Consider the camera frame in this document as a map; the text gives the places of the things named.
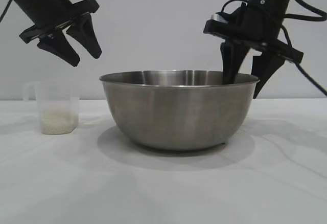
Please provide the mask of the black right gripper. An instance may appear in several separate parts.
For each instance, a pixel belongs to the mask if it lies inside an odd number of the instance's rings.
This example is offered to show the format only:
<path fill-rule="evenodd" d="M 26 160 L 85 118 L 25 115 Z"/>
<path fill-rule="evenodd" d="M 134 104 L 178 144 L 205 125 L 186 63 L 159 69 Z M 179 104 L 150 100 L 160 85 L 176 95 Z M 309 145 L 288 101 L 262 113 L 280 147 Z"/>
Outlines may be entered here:
<path fill-rule="evenodd" d="M 289 1 L 244 0 L 234 12 L 221 10 L 206 22 L 205 34 L 226 40 L 220 46 L 223 83 L 235 82 L 249 48 L 263 52 L 260 56 L 253 56 L 252 60 L 251 74 L 259 78 L 254 98 L 284 65 L 284 59 L 298 63 L 302 61 L 303 52 L 290 48 L 278 39 Z"/>

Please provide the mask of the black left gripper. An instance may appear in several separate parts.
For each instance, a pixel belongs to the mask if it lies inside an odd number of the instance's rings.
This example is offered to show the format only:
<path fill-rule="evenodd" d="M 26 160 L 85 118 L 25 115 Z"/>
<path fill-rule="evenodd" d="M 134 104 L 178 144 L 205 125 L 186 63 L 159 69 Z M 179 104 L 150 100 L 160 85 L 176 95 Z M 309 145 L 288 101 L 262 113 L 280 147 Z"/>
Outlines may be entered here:
<path fill-rule="evenodd" d="M 20 34 L 20 38 L 29 43 L 35 38 L 39 39 L 38 48 L 47 51 L 73 67 L 80 62 L 80 57 L 67 41 L 62 31 L 79 44 L 95 59 L 100 58 L 102 50 L 96 38 L 92 17 L 99 9 L 96 0 L 83 0 L 72 3 L 70 0 L 14 0 L 34 25 Z"/>

